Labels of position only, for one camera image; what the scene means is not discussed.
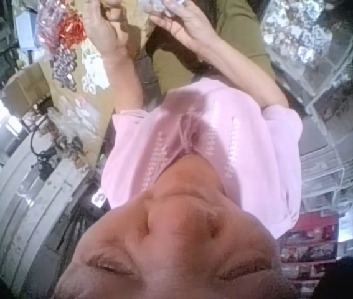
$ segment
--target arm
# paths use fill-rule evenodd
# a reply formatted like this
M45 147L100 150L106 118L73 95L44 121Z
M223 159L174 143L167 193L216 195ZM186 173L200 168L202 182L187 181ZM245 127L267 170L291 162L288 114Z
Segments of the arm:
M286 97L273 79L222 39L204 48L201 56L240 90L249 94L261 108L276 104L288 108Z
M131 57L103 57L104 68L115 96L115 112L143 108L143 90Z
M212 64L237 88L249 94L261 108L288 102L277 84L259 66L224 42L213 30L204 13L191 1L184 5L164 0L165 6L182 22L152 15L151 20L168 30L181 44Z
M115 111L143 107L143 91L131 57L128 55L128 34L122 30L120 0L86 3L83 24L87 36L103 57L107 77L114 91Z

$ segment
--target clear plastic bag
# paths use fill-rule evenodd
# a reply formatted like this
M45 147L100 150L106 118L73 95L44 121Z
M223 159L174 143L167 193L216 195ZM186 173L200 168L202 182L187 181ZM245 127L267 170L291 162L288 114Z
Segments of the clear plastic bag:
M144 7L145 11L165 13L165 15L167 15L168 17L173 17L174 14L165 7L163 2L164 0L139 0L139 3ZM176 2L179 4L183 4L184 0L176 0Z
M82 142L95 142L98 136L100 114L84 98L78 97L72 103L65 97L59 98L57 109L49 108L47 114L68 142L79 137Z
M58 28L66 12L62 0L39 0L35 34L41 46L51 54L60 45Z

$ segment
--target hand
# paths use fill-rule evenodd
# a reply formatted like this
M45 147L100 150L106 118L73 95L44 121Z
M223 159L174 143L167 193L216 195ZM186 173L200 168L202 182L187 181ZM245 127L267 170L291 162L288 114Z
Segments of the hand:
M103 58L126 53L128 34L122 30L120 3L121 0L107 0L107 6L102 7L100 0L86 0L83 25Z
M205 14L191 0L179 4L175 0L164 0L164 5L179 18L151 13L155 25L169 31L182 45L199 57L203 49L219 37Z

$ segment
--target nose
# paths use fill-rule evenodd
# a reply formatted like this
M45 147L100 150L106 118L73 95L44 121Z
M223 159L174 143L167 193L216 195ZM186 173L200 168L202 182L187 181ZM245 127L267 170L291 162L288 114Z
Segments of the nose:
M149 235L174 248L204 245L217 236L219 213L201 199L177 196L153 205L148 215Z

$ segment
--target display case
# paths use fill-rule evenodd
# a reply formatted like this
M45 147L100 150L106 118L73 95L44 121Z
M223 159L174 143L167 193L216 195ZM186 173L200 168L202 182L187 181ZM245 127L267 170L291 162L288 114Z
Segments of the display case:
M338 215L302 215L295 227L278 240L281 270L298 298L309 298L337 257Z
M353 48L353 7L330 8L323 0L271 0L261 22L272 62L312 97L331 87Z

